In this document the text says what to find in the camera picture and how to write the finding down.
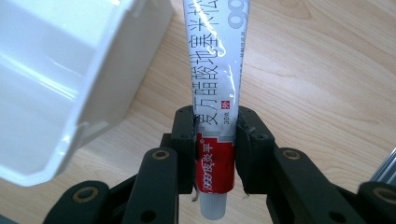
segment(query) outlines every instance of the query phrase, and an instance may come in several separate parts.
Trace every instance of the wood grain surface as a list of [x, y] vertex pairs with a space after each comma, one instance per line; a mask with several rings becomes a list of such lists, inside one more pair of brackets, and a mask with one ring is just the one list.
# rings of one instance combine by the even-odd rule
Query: wood grain surface
[[[146, 151], [191, 104], [181, 0], [125, 120], [79, 150], [53, 181], [22, 188], [0, 180], [0, 214], [41, 223], [65, 190], [84, 180], [110, 187], [136, 174]], [[281, 147], [306, 153], [335, 184], [356, 191], [396, 146], [396, 2], [252, 0], [241, 105], [255, 110]], [[180, 223], [271, 223], [265, 196], [237, 176], [226, 216], [201, 217], [180, 196]]]

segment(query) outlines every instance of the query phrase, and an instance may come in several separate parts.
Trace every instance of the metal screw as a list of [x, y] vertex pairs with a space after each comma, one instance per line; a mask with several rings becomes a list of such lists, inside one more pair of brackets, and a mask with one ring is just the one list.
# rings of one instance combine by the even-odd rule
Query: metal screw
[[158, 150], [152, 154], [152, 157], [155, 160], [163, 160], [166, 159], [169, 156], [169, 152], [165, 150]]
[[378, 188], [373, 189], [373, 193], [376, 197], [378, 197], [382, 201], [385, 201], [387, 203], [396, 204], [396, 192], [394, 192], [390, 189], [378, 187]]
[[300, 154], [298, 152], [293, 151], [293, 150], [289, 150], [289, 149], [288, 150], [284, 150], [282, 154], [283, 154], [284, 157], [286, 157], [288, 159], [291, 159], [291, 160], [295, 160], [295, 161], [297, 161], [297, 160], [299, 160], [301, 158], [301, 156], [300, 156]]
[[96, 187], [85, 187], [76, 191], [73, 194], [73, 201], [75, 203], [87, 203], [98, 195], [99, 189]]

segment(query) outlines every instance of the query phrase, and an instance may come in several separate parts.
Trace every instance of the white plastic bin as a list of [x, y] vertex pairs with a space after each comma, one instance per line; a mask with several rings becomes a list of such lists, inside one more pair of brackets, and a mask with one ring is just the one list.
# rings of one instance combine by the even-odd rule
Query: white plastic bin
[[0, 177], [33, 186], [119, 123], [169, 0], [0, 1]]

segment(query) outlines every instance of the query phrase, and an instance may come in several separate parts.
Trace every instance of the metal bar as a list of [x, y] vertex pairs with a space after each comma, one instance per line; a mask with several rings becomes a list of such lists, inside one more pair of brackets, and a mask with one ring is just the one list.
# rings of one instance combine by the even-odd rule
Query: metal bar
[[396, 187], [396, 148], [390, 152], [370, 181], [387, 183]]

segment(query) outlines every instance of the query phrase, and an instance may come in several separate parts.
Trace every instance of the red label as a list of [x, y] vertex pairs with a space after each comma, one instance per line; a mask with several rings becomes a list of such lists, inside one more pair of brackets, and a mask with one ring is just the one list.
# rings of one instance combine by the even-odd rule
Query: red label
[[198, 133], [196, 182], [201, 192], [226, 193], [233, 188], [235, 153], [232, 142]]
[[230, 101], [221, 101], [221, 109], [230, 109]]

